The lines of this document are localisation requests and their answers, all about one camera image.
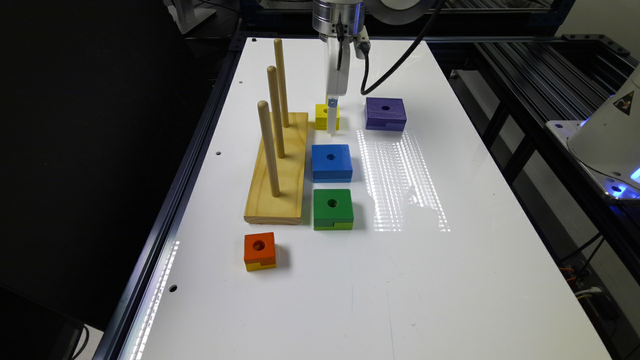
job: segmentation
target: dark background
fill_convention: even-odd
[[[4,1],[0,49],[4,357],[16,298],[106,328],[211,88],[158,0]]]

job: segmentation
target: white device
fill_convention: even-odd
[[[313,28],[327,43],[327,132],[336,132],[338,98],[347,93],[349,62],[353,43],[358,59],[362,46],[369,46],[364,26],[365,4],[373,16],[391,25],[418,19],[435,0],[314,0]]]
[[[567,141],[587,167],[640,191],[640,70],[635,70]]]
[[[580,162],[607,199],[640,202],[640,70],[585,121],[549,121],[547,128]]]

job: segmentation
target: wooden base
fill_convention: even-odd
[[[302,218],[304,161],[307,152],[309,114],[289,113],[289,127],[283,128],[283,159],[276,158],[280,196],[271,196],[264,142],[260,142],[251,189],[244,210],[249,224],[297,225]]]

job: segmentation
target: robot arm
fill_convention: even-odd
[[[366,0],[372,14],[392,25],[406,24],[422,16],[435,0]],[[314,0],[313,28],[327,43],[327,131],[334,134],[338,98],[347,93],[351,43],[356,58],[364,59],[370,48],[364,26],[362,0]]]

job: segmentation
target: square block with hole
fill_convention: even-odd
[[[349,145],[312,145],[311,167],[315,183],[351,182],[353,167]]]
[[[327,130],[327,109],[327,104],[316,104],[316,130]],[[340,130],[340,106],[336,113],[336,130]]]
[[[313,229],[351,230],[353,204],[349,189],[313,190]]]
[[[367,98],[364,116],[367,130],[403,131],[407,123],[402,99]]]
[[[244,263],[247,271],[276,267],[276,245],[272,232],[244,236]]]

